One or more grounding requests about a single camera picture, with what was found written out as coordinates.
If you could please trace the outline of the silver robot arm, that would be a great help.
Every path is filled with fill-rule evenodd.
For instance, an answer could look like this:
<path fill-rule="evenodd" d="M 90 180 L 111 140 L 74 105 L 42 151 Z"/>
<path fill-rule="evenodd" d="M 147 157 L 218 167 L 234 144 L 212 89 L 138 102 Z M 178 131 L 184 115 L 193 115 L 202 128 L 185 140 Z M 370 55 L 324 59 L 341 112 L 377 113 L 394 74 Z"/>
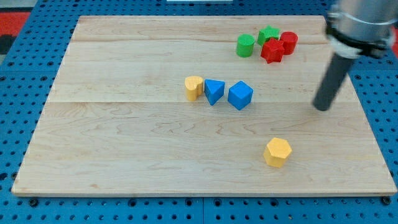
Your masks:
<path fill-rule="evenodd" d="M 339 0 L 327 14 L 326 35 L 343 58 L 381 58 L 396 40 L 397 0 Z"/>

